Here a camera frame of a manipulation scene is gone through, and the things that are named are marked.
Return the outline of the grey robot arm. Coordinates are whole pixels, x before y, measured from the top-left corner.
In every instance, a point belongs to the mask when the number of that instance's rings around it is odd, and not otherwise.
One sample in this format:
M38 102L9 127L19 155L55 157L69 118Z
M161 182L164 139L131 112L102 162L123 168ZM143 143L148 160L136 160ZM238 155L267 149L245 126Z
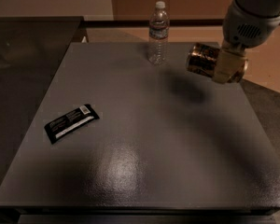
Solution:
M280 0L232 0L213 80L227 83L247 65L246 50L263 44L280 24Z

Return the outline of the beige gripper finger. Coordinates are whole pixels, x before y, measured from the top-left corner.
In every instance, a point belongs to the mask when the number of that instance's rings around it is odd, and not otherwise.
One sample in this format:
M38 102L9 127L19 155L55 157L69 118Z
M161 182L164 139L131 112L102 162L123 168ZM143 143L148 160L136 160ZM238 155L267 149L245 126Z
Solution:
M247 57L245 48L241 44L234 45L223 41L217 56L212 80L219 84L239 82L244 76L246 69Z

